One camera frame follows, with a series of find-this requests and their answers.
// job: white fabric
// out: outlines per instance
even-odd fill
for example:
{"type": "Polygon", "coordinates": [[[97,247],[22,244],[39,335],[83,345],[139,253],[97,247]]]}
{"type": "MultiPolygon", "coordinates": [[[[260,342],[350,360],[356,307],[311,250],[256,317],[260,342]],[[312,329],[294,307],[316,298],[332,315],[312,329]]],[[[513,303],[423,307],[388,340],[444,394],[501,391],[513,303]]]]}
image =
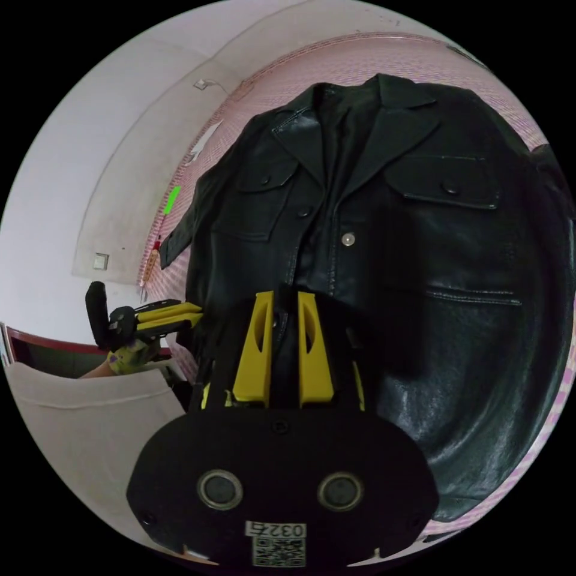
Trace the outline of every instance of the white fabric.
{"type": "Polygon", "coordinates": [[[6,374],[30,434],[66,486],[120,534],[166,552],[125,496],[144,444],[184,414],[160,371],[72,380],[17,362],[6,374]]]}

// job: electrical outlet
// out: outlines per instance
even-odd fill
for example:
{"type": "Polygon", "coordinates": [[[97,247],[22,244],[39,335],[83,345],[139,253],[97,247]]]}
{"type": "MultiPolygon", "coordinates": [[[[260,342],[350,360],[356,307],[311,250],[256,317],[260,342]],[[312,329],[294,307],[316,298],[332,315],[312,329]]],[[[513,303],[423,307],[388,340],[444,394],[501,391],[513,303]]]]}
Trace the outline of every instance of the electrical outlet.
{"type": "Polygon", "coordinates": [[[94,258],[94,269],[95,270],[106,270],[108,268],[108,254],[98,254],[94,258]]]}

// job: qr code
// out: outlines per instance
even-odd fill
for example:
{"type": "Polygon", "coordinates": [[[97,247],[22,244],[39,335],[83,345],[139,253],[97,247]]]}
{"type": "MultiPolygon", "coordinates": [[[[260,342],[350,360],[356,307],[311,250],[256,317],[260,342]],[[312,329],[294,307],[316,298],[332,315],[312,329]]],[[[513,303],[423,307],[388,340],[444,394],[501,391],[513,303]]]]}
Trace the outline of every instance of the qr code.
{"type": "Polygon", "coordinates": [[[303,568],[306,565],[304,538],[253,538],[252,564],[270,568],[303,568]]]}

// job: jacket collar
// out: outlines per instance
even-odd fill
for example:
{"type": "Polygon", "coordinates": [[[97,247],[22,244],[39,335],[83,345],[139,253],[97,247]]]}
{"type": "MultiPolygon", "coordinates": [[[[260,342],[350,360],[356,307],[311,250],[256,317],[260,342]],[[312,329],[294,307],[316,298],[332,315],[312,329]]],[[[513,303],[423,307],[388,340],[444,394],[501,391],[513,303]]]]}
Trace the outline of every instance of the jacket collar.
{"type": "MultiPolygon", "coordinates": [[[[341,200],[352,194],[394,159],[423,141],[439,119],[418,114],[417,109],[435,99],[415,82],[377,74],[364,83],[374,84],[382,104],[374,127],[341,200]]],[[[319,83],[283,106],[272,122],[272,133],[282,147],[325,188],[322,128],[316,115],[319,91],[345,90],[344,86],[319,83]]]]}
{"type": "MultiPolygon", "coordinates": [[[[376,74],[366,80],[363,86],[374,84],[380,92],[380,102],[384,108],[409,109],[425,104],[433,104],[436,100],[426,93],[424,88],[400,76],[376,74]]],[[[310,86],[302,94],[283,106],[282,111],[303,112],[305,109],[314,109],[314,101],[319,92],[332,92],[345,90],[346,86],[322,82],[310,86]]]]}

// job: leather jacket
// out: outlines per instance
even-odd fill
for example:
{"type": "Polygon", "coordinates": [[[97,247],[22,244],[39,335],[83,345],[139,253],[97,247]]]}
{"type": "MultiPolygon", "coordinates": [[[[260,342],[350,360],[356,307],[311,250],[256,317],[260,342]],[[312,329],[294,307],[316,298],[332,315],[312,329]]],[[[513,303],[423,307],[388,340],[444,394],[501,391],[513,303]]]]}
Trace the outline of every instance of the leather jacket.
{"type": "MultiPolygon", "coordinates": [[[[207,317],[296,283],[340,306],[368,342],[374,409],[424,452],[447,522],[509,476],[558,393],[576,209],[550,147],[530,152],[475,93],[368,82],[379,106],[344,185],[327,185],[318,102],[347,89],[314,85],[255,116],[200,178],[161,267],[192,243],[186,298],[207,317]]],[[[279,310],[278,374],[292,324],[279,310]]]]}

